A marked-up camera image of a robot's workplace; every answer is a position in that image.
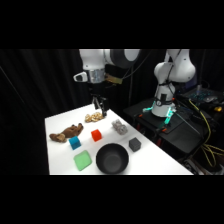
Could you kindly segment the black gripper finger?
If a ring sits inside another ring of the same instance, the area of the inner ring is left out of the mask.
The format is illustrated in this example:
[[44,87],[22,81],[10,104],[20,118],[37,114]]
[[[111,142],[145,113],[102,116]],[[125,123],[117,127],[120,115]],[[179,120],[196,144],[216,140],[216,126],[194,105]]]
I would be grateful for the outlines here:
[[106,98],[101,97],[101,109],[103,117],[107,116],[107,107],[108,107],[108,100]]
[[99,101],[98,101],[98,98],[97,97],[93,97],[93,103],[94,103],[94,106],[95,106],[95,109],[101,109],[100,107],[100,104],[99,104]]

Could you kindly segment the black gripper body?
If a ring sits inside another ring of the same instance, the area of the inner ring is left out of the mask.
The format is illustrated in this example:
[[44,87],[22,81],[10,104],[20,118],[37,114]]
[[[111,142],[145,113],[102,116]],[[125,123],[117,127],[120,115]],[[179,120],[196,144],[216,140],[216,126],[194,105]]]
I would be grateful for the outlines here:
[[106,97],[106,87],[105,87],[105,83],[90,83],[89,84],[89,91],[90,94],[92,96],[96,96],[96,97],[102,97],[105,98]]

